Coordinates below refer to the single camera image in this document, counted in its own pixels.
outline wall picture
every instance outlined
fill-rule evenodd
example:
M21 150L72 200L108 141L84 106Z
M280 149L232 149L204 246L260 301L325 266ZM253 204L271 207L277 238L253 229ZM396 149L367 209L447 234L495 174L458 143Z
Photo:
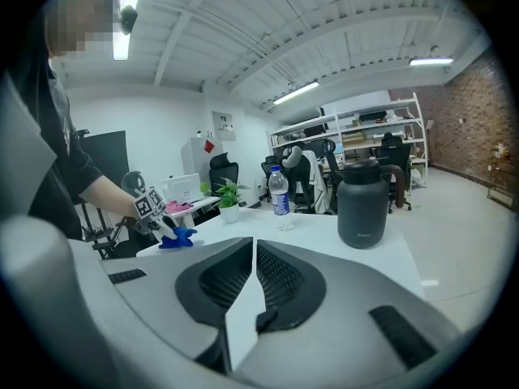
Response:
M217 138L223 141L236 141L232 115L212 111L212 120Z

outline brick wall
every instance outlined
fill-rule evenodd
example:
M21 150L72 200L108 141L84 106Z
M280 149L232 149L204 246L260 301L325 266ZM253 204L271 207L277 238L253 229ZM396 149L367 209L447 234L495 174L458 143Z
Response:
M500 168L519 173L519 116L491 49L443 86L394 89L389 95L398 100L412 97L413 92L424 121L434 120L428 140L432 164L488 182L487 167L497 163L492 150L502 143L511 158L500 160ZM497 182L516 188L513 177L500 176Z

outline jug handle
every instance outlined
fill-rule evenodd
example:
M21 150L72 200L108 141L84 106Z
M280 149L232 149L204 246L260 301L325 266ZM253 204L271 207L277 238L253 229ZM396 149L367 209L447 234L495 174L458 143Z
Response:
M395 198L395 204L397 207L404 206L404 188L405 188L405 174L400 167L397 165L382 165L380 171L383 175L394 174L397 180L397 197Z

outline person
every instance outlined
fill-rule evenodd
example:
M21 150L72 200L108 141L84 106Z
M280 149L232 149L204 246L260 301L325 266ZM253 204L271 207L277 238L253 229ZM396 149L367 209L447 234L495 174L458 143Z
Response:
M68 97L49 65L52 58L85 50L87 41L112 36L118 12L118 0L49 0L28 30L23 56L8 69L56 155L29 215L54 224L70 239L83 236L74 208L78 196L108 212L137 217L134 198L103 176L81 148Z

